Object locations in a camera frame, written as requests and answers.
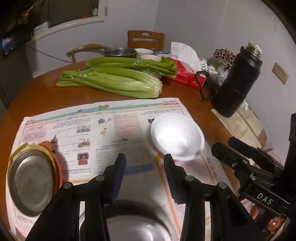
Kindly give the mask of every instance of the thermos threaded neck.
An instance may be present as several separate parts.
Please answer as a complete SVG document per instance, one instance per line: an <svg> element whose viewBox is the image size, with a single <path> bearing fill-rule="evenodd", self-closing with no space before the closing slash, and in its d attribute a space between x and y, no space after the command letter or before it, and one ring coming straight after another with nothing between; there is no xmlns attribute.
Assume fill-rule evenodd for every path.
<svg viewBox="0 0 296 241"><path fill-rule="evenodd" d="M261 54L262 54L262 50L259 48L258 45L250 42L247 47L246 50L248 52L250 52L252 55L254 55L256 58L260 59L261 58Z"/></svg>

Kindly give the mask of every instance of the white bowl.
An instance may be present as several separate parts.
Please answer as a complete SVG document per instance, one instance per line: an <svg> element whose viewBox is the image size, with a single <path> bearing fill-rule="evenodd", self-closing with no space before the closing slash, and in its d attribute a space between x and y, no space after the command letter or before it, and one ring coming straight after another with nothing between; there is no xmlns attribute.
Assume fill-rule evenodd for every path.
<svg viewBox="0 0 296 241"><path fill-rule="evenodd" d="M137 51L139 56L142 56L143 54L152 54L153 53L153 51L150 49L135 49L135 51Z"/></svg>
<svg viewBox="0 0 296 241"><path fill-rule="evenodd" d="M156 56L156 55L152 55L152 54L144 54L144 55L141 55L140 58L142 58L142 59L152 59L152 60L155 60L155 61L160 61L161 60L161 57Z"/></svg>
<svg viewBox="0 0 296 241"><path fill-rule="evenodd" d="M151 138L162 154L171 154L175 161L191 161L205 146L205 138L193 119L178 113L158 116L151 125Z"/></svg>

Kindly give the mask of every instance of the chair backrest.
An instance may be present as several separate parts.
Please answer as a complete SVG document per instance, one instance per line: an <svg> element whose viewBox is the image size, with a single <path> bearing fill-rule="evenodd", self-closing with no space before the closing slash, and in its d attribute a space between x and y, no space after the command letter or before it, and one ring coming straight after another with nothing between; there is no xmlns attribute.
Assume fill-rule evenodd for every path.
<svg viewBox="0 0 296 241"><path fill-rule="evenodd" d="M133 39L157 39L158 42L152 41L134 41ZM158 51L163 49L163 40L165 35L163 33L156 33L145 30L129 30L128 31L128 47L129 48L155 48Z"/></svg>
<svg viewBox="0 0 296 241"><path fill-rule="evenodd" d="M109 47L105 46L105 45L101 45L101 44L86 44L86 45L83 45L83 46L78 47L76 49L70 50L66 54L71 55L72 56L72 62L76 63L76 59L75 59L75 54L76 53L85 52L85 51L89 51L89 50L96 50L96 49L109 49Z"/></svg>

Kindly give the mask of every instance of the black clamp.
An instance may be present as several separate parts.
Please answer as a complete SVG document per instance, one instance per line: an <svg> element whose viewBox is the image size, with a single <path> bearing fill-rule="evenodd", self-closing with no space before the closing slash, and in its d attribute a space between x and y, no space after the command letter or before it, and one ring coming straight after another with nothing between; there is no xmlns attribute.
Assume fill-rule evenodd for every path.
<svg viewBox="0 0 296 241"><path fill-rule="evenodd" d="M279 188L279 179L284 167L274 158L259 148L250 147L231 137L228 145L242 153L261 168L250 165L245 157L231 150L222 143L212 147L212 155L234 170L239 181L239 199L248 199L276 217L282 217L291 207L292 200Z"/></svg>
<svg viewBox="0 0 296 241"><path fill-rule="evenodd" d="M118 196L126 157L119 153L114 165L108 166L103 175L88 183L64 183L43 210L26 241L76 241L79 240L80 202L85 201L85 235L88 241L110 241L105 204Z"/></svg>
<svg viewBox="0 0 296 241"><path fill-rule="evenodd" d="M164 168L172 198L186 204L180 241L205 240L205 202L210 202L211 240L263 241L262 232L247 210L223 182L201 183L176 166L172 156L164 157Z"/></svg>
<svg viewBox="0 0 296 241"><path fill-rule="evenodd" d="M201 74L204 74L205 75L205 78L206 78L206 81L207 81L207 84L209 86L209 89L210 89L210 93L211 95L208 96L208 97L205 97L203 91L202 91L202 85L200 84L200 82L198 81L198 76L201 75ZM209 72L205 71L205 70L202 70L202 71L197 71L195 74L194 74L194 78L195 78L195 81L196 83L199 85L200 87L200 95L202 97L203 100L208 100L208 99L211 99L214 97L214 95L216 94L216 90L215 90L215 86L214 86L214 83L211 79L211 76L209 74Z"/></svg>
<svg viewBox="0 0 296 241"><path fill-rule="evenodd" d="M291 115L289 135L289 150L285 162L284 174L281 178L281 187L289 196L296 196L296 113Z"/></svg>

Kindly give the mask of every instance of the celery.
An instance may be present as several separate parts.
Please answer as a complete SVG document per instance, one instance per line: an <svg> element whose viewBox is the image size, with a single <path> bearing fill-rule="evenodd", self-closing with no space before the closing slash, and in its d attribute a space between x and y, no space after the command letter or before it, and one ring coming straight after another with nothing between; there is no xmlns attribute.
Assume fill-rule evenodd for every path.
<svg viewBox="0 0 296 241"><path fill-rule="evenodd" d="M120 58L120 57L100 57L90 59L86 62L88 68L95 67L119 67L135 69L139 71L145 70L148 73L175 77L178 67L174 60L168 60L165 57L161 61L140 59L140 58Z"/></svg>
<svg viewBox="0 0 296 241"><path fill-rule="evenodd" d="M156 98L162 83L145 73L116 67L98 67L83 71L65 70L56 83L58 87L89 86L134 98Z"/></svg>

